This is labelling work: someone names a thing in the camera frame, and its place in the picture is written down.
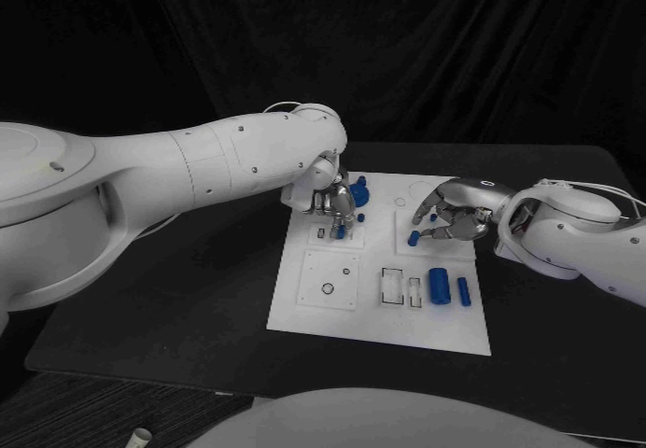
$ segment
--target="grey floor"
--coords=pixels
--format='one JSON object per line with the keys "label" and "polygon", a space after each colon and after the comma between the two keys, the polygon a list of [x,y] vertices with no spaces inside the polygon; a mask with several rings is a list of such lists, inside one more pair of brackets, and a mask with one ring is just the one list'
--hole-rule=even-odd
{"label": "grey floor", "polygon": [[[184,387],[38,373],[0,402],[0,447],[123,448],[138,427],[153,434],[151,448],[185,447],[253,402]],[[582,439],[599,447],[646,448]]]}

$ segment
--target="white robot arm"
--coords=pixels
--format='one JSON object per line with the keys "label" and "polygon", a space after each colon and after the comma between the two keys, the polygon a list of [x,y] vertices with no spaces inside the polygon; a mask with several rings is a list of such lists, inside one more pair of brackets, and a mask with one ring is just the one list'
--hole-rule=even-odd
{"label": "white robot arm", "polygon": [[414,213],[414,224],[436,207],[449,226],[422,237],[474,240],[498,224],[497,254],[562,279],[582,274],[616,296],[646,306],[646,219],[626,218],[605,197],[576,189],[599,188],[638,201],[619,189],[544,179],[515,193],[489,181],[452,179]]}
{"label": "white robot arm", "polygon": [[142,231],[195,208],[288,186],[285,204],[312,213],[326,191],[352,227],[347,144],[316,104],[120,137],[0,123],[0,333],[8,311],[78,292]]}

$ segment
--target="white cable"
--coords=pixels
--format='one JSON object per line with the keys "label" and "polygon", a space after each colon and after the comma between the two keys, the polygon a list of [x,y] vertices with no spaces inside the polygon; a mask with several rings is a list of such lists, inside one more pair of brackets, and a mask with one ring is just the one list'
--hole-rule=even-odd
{"label": "white cable", "polygon": [[619,189],[618,187],[612,187],[611,185],[603,184],[593,184],[590,182],[575,182],[570,180],[553,180],[553,179],[544,179],[547,182],[556,182],[556,183],[566,183],[570,185],[579,185],[582,187],[587,187],[589,189],[600,189],[602,191],[608,191],[609,193],[616,194],[618,196],[622,196],[622,198],[626,198],[634,203],[634,208],[637,210],[637,217],[642,218],[642,215],[639,213],[639,209],[637,208],[637,205],[642,205],[646,207],[646,203],[637,199],[634,195],[624,189]]}
{"label": "white cable", "polygon": [[275,105],[272,105],[264,111],[263,113],[267,114],[269,110],[273,110],[279,105],[302,105],[303,103],[299,103],[298,101],[282,101],[280,103],[276,103]]}
{"label": "white cable", "polygon": [[148,231],[145,233],[142,233],[136,238],[135,241],[139,240],[140,238],[143,238],[145,236],[153,235],[161,229],[164,229],[174,221],[175,219],[179,217],[181,213],[178,213],[177,215],[174,215],[166,221],[165,223],[158,226],[152,231]]}

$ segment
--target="blue object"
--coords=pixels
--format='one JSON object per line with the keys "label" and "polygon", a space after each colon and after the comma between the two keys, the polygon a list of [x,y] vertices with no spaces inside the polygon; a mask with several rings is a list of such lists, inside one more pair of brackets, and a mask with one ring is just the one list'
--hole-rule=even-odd
{"label": "blue object", "polygon": [[429,271],[429,289],[432,291],[432,303],[436,305],[452,303],[449,275],[445,268],[433,268]]}
{"label": "blue object", "polygon": [[472,306],[472,298],[469,297],[468,279],[465,277],[461,277],[458,279],[458,286],[461,287],[462,306]]}
{"label": "blue object", "polygon": [[417,246],[417,240],[420,239],[420,232],[419,231],[413,231],[412,232],[412,236],[409,238],[409,245],[416,247]]}
{"label": "blue object", "polygon": [[367,177],[360,176],[357,183],[351,185],[351,194],[354,195],[354,204],[363,207],[371,200],[371,192],[367,189]]}

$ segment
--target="black backdrop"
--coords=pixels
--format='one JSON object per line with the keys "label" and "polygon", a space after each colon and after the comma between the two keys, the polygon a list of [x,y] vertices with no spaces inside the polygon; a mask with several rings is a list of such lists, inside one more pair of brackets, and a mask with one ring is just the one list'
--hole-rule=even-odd
{"label": "black backdrop", "polygon": [[[8,0],[0,120],[116,135],[319,102],[355,141],[600,145],[644,193],[645,19],[642,0]],[[42,322],[12,317],[8,365]]]}

